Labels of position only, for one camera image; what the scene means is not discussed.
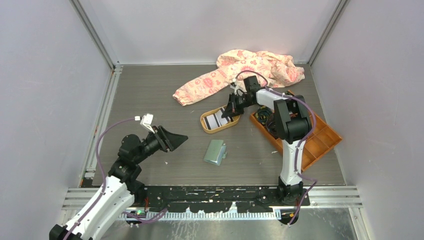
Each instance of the garment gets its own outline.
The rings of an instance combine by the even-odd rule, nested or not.
[[[268,87],[271,88],[287,87],[305,78],[303,67],[296,67],[292,56],[269,51],[231,50],[221,54],[216,65],[217,70],[187,82],[172,96],[183,106],[197,103],[228,86],[243,70],[251,70],[263,75],[268,80]],[[244,72],[238,76],[236,84],[244,90],[243,79],[255,75]],[[257,76],[257,80],[261,86],[265,86],[266,83],[261,77]]]

